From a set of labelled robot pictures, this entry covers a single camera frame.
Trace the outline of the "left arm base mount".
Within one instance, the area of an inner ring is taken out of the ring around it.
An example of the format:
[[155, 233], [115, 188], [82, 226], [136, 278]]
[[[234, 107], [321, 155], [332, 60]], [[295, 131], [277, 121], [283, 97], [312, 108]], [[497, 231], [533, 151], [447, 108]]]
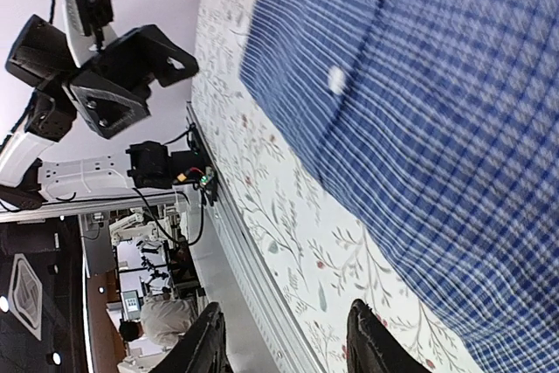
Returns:
[[192, 185], [204, 193], [208, 205], [218, 199], [217, 169], [195, 123], [173, 141], [133, 144], [125, 154], [130, 159], [127, 175], [137, 189]]

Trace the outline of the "blue checkered button shirt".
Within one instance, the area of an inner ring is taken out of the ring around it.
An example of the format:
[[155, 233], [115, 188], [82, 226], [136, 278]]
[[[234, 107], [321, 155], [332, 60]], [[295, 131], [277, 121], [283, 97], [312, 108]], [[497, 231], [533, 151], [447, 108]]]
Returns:
[[557, 371], [558, 0], [256, 0], [240, 78], [484, 371]]

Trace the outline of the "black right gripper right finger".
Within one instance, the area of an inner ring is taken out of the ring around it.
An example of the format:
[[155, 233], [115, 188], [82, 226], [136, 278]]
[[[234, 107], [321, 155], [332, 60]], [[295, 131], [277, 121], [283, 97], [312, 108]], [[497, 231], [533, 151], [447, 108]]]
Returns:
[[352, 302], [347, 329], [349, 373], [428, 372], [398, 343], [363, 300]]

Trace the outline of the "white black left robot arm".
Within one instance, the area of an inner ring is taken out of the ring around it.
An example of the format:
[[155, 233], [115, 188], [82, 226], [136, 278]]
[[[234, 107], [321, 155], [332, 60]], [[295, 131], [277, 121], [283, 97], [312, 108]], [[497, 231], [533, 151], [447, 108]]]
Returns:
[[1, 198], [20, 210], [35, 210], [47, 200], [40, 191], [39, 157], [69, 133], [77, 117], [111, 139], [149, 117], [153, 81], [172, 86], [194, 77], [199, 66], [149, 24], [77, 67], [64, 32], [33, 15], [12, 45], [5, 69], [33, 92], [1, 145]]

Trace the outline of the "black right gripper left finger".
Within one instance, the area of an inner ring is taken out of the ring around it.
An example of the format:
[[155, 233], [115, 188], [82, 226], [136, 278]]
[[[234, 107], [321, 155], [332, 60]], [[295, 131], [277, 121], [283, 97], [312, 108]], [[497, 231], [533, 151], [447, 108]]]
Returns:
[[150, 373], [231, 372], [226, 354], [226, 326], [220, 305], [213, 301], [179, 343]]

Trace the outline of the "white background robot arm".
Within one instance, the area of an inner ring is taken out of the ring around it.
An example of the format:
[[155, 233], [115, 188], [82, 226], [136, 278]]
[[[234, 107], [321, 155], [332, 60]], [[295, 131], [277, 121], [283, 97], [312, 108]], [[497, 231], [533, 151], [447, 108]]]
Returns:
[[265, 279], [254, 254], [237, 252], [235, 230], [205, 223], [193, 251], [179, 252], [155, 221], [135, 212], [110, 225], [120, 262], [126, 247], [137, 249], [142, 270], [162, 274], [162, 285], [141, 283], [121, 293], [122, 322], [134, 323], [142, 339], [169, 352], [213, 301], [224, 314], [226, 350], [236, 372], [321, 372], [310, 344]]

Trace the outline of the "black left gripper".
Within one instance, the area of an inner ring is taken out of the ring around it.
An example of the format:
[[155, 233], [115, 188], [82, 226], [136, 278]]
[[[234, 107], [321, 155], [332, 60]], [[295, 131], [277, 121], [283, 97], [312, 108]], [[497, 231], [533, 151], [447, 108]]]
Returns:
[[155, 24], [127, 32], [79, 68], [66, 35], [36, 15], [20, 32], [5, 67], [34, 88], [35, 101], [72, 102], [104, 139], [150, 116], [150, 83], [167, 87], [199, 72], [196, 58]]

